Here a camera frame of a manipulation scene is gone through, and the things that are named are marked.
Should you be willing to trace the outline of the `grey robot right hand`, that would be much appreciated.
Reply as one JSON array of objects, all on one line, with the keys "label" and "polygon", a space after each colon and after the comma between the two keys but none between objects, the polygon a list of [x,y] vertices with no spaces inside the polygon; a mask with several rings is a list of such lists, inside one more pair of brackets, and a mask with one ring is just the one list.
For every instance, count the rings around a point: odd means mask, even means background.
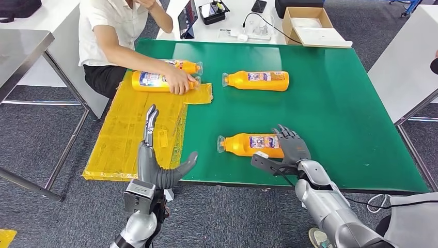
[{"label": "grey robot right hand", "polygon": [[297,164],[301,160],[311,159],[305,141],[295,131],[278,124],[278,128],[273,128],[272,132],[278,137],[284,164]]}]

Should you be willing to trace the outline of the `person's right hand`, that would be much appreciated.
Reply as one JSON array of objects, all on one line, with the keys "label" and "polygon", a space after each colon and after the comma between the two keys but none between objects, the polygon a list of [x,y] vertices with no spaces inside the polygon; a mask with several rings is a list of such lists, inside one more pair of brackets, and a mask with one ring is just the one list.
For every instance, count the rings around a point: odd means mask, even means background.
[{"label": "person's right hand", "polygon": [[183,95],[198,85],[198,81],[185,71],[172,65],[167,65],[163,75],[166,77],[171,93]]}]

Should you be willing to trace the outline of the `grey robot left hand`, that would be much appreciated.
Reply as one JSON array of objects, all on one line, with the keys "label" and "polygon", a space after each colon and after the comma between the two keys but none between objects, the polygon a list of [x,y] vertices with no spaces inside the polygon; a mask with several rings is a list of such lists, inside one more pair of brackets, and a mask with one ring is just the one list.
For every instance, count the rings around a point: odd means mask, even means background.
[{"label": "grey robot left hand", "polygon": [[154,184],[158,189],[171,189],[197,163],[198,152],[190,153],[188,159],[174,169],[164,169],[159,166],[153,148],[153,131],[159,110],[153,104],[146,112],[143,140],[139,144],[137,156],[138,179]]}]

